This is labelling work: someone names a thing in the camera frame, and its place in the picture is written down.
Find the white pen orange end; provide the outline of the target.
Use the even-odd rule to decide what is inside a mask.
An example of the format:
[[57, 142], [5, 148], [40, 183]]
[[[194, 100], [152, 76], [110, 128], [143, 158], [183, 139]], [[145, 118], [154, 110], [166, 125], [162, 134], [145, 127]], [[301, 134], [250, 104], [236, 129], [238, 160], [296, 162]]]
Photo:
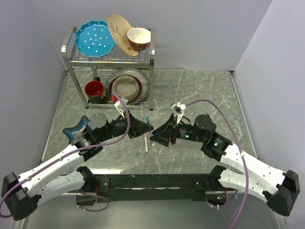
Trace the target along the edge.
[[149, 153], [149, 148], [148, 148], [148, 139], [147, 139], [147, 134], [144, 134], [144, 145], [145, 145], [145, 152], [148, 154]]

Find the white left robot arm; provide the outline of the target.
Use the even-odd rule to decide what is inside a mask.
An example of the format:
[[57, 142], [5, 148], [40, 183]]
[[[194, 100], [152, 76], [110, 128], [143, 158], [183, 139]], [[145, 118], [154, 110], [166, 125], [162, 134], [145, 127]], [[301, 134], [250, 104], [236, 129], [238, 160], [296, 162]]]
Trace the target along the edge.
[[127, 135], [133, 139], [152, 130], [152, 125], [136, 119], [131, 113], [111, 122], [104, 114], [92, 118], [82, 116], [76, 126], [63, 130], [69, 138], [64, 150], [28, 172], [9, 173], [4, 177], [0, 203], [7, 206], [8, 217], [18, 221], [63, 193], [97, 191], [98, 181], [89, 168], [79, 167], [67, 175], [64, 172], [94, 157], [113, 137]]

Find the blue pen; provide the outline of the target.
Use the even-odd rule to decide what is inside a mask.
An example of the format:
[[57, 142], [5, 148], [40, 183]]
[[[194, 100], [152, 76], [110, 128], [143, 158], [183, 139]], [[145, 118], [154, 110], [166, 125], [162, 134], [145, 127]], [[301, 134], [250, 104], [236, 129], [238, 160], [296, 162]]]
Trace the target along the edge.
[[148, 116], [146, 116], [146, 122], [147, 122], [147, 124], [150, 125], [150, 120], [149, 120], [149, 117], [148, 117]]

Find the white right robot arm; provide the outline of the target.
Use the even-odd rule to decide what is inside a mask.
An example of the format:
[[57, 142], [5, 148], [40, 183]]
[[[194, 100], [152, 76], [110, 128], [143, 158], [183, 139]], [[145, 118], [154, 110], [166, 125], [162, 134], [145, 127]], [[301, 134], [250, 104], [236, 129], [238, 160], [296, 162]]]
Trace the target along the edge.
[[284, 172], [239, 150], [237, 144], [216, 132], [216, 124], [207, 114], [197, 116], [193, 125], [179, 123], [178, 120], [172, 114], [162, 126], [152, 132], [150, 139], [165, 147], [175, 144], [176, 139], [202, 143], [201, 150], [206, 156], [240, 171], [237, 174], [216, 166], [208, 179], [212, 189], [225, 187], [248, 192], [265, 202], [274, 212], [290, 216], [300, 193], [296, 172]]

